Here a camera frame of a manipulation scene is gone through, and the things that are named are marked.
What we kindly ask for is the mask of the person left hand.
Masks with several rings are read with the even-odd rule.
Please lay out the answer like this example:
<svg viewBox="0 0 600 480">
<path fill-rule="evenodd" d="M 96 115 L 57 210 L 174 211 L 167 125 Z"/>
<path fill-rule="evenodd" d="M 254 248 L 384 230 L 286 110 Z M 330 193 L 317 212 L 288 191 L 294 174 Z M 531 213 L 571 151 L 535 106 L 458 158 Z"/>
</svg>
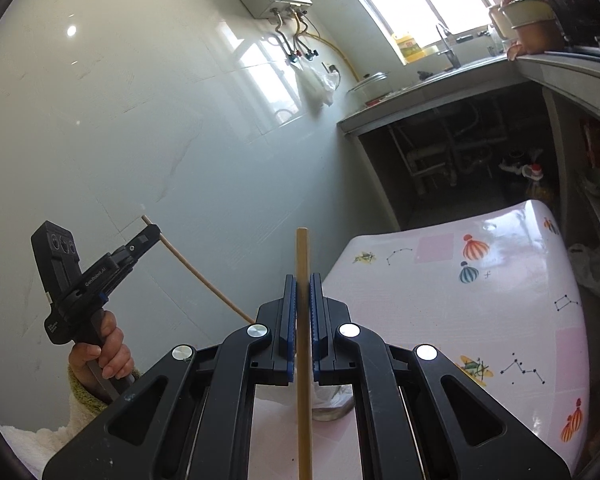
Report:
<svg viewBox="0 0 600 480">
<path fill-rule="evenodd" d="M 123 341 L 123 332 L 117 326 L 116 317 L 112 312 L 104 312 L 100 334 L 104 337 L 101 346 L 79 342 L 73 346 L 68 356 L 69 368 L 74 377 L 91 393 L 102 393 L 104 389 L 88 368 L 88 364 L 96 363 L 104 379 L 123 379 L 130 376 L 134 370 L 131 351 Z"/>
</svg>

